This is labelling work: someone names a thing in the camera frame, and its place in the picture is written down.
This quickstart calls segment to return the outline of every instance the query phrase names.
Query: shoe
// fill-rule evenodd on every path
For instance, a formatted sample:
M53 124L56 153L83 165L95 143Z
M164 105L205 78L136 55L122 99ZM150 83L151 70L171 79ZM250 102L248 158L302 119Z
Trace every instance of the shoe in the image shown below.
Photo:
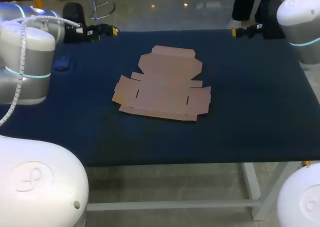
M242 22L238 20L231 19L230 22L226 25L226 29L238 29L242 28Z

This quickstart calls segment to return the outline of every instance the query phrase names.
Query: flat cardboard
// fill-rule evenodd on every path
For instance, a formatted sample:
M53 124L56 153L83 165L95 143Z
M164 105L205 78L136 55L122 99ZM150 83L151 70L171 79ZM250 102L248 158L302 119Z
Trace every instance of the flat cardboard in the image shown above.
M191 80L202 70L194 57L192 49L155 46L140 58L144 74L122 75L112 101L129 114L196 121L197 115L209 111L211 87L202 88L202 81Z
M139 116L149 116L162 119L170 119L176 121L197 121L197 115L178 114L156 110L145 110L121 105L119 111Z

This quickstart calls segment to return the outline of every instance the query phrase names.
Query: metal stool leg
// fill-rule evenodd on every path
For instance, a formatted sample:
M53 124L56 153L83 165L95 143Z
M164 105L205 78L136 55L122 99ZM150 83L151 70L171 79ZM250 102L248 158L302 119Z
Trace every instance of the metal stool leg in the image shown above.
M113 1L106 1L106 2L103 2L103 3L100 3L100 4L97 5L96 4L96 0L90 0L90 4L91 4L91 9L92 9L92 11L90 13L90 18L94 20L96 25L99 24L99 20L100 19L111 15L116 10L116 4ZM99 6L102 6L102 5L105 5L105 4L112 4L113 5L113 9L108 14L99 17L97 8Z

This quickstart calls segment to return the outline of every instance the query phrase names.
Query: floor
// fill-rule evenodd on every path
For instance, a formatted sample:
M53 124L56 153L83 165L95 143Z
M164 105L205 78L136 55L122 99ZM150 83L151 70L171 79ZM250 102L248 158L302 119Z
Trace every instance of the floor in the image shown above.
M89 0L81 3L89 18ZM234 0L112 0L116 11L101 23L121 31L223 29ZM256 0L253 13L260 0ZM62 13L66 1L44 0L46 9ZM32 5L32 1L20 2ZM99 15L110 11L104 5ZM255 165L263 189L277 163ZM239 164L180 164L87 168L90 203L243 199L245 189ZM162 209L88 212L87 227L278 227L275 208L262 222L252 221L249 208Z

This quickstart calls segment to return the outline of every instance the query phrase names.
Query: blue felt surface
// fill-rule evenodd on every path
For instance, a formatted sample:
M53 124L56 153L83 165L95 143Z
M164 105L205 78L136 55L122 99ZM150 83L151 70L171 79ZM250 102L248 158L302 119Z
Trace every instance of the blue felt surface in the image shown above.
M179 122L119 112L121 75L155 45L194 49L209 114ZM53 72L47 99L19 105L0 134L42 140L86 166L320 159L320 108L285 40L235 39L229 30L120 32L101 42L63 45L69 72ZM0 106L3 115L8 105Z

